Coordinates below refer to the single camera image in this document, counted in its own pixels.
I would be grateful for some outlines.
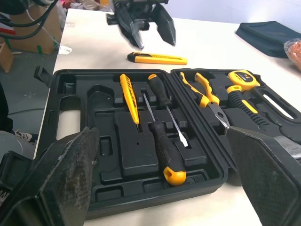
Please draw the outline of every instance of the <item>tool case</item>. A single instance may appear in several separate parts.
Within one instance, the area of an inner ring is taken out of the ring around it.
[[[266,131],[259,129],[241,109],[229,107],[226,89],[233,85],[227,78],[233,70],[176,69],[167,73],[157,69],[133,70],[60,70],[51,81],[51,90],[44,115],[36,158],[40,158],[54,141],[61,111],[80,110],[80,129],[99,130],[99,151],[93,170],[91,201],[87,219],[137,210],[163,203],[213,193],[226,181],[240,185],[231,147],[224,128],[210,108],[197,105],[194,93],[184,87],[180,72],[197,90],[205,94],[194,81],[196,72],[211,83],[220,99],[220,107],[232,126],[259,131],[275,137],[284,135],[301,143],[301,114],[254,74],[260,86],[243,93],[244,98],[272,123]],[[140,125],[134,124],[120,85],[120,75],[130,78],[137,100]],[[148,77],[156,74],[165,84],[172,100],[171,111],[189,146],[180,142],[166,109],[158,107],[157,97],[148,85]],[[187,179],[180,186],[169,185],[162,174],[156,156],[143,93],[155,117],[164,122],[169,139],[182,155]],[[289,113],[284,116],[263,95]]]

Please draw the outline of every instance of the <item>black bag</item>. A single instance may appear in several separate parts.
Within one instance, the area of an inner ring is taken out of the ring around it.
[[[283,49],[286,41],[301,38],[300,33],[277,21],[241,23],[236,34],[262,53],[280,58],[287,58]]]

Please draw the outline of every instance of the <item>white table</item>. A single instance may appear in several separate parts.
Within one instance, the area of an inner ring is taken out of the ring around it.
[[[247,69],[301,111],[301,73],[286,59],[269,57],[240,39],[238,24],[174,19],[176,47],[163,42],[155,24],[142,32],[144,51],[186,57],[188,65],[135,64],[126,60],[137,51],[120,35],[117,26],[108,26],[105,13],[70,9],[61,45],[72,48],[58,55],[55,71],[60,69],[175,68]],[[61,115],[59,137],[77,132],[75,112]],[[241,187],[223,185],[215,193],[156,207],[90,220],[85,226],[261,226]]]

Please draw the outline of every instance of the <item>floor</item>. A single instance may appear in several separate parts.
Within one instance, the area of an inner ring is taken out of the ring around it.
[[[36,66],[43,66],[53,73],[57,52],[51,55],[30,53],[14,55],[14,62],[8,74],[0,70],[9,108],[9,118],[14,122],[14,130],[39,133],[48,87],[33,77]]]

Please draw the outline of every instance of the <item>yellow and black handle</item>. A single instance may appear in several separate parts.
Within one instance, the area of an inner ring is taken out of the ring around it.
[[[179,56],[170,56],[153,53],[132,52],[127,55],[127,59],[134,63],[166,64],[166,65],[186,65],[187,59]]]
[[[196,88],[194,88],[192,85],[190,85],[186,78],[185,78],[185,74],[183,72],[180,72],[180,76],[181,76],[181,80],[184,83],[184,86],[191,89],[194,92],[194,95],[196,95],[197,97],[197,104],[200,107],[207,107],[208,103],[210,103],[210,100],[208,97],[206,97],[204,94],[202,94],[201,92],[199,92]]]
[[[227,88],[229,106],[242,109],[250,116],[250,118],[258,125],[259,128],[265,129],[269,123],[244,99],[241,90],[241,86],[238,85]]]
[[[154,121],[150,124],[150,130],[154,134],[158,161],[166,181],[173,186],[183,184],[186,171],[182,155],[168,138],[165,125],[161,121]]]
[[[125,74],[122,74],[120,84],[132,119],[136,125],[139,125],[138,108],[131,80]]]
[[[203,75],[201,75],[200,73],[196,73],[196,75],[194,76],[194,80],[202,84],[202,86],[205,89],[206,96],[208,97],[210,102],[220,105],[220,100],[216,95],[214,95],[210,82]]]
[[[171,107],[172,102],[166,94],[166,89],[162,80],[156,74],[152,74],[148,77],[148,83],[151,90],[158,98],[159,105],[161,107]]]

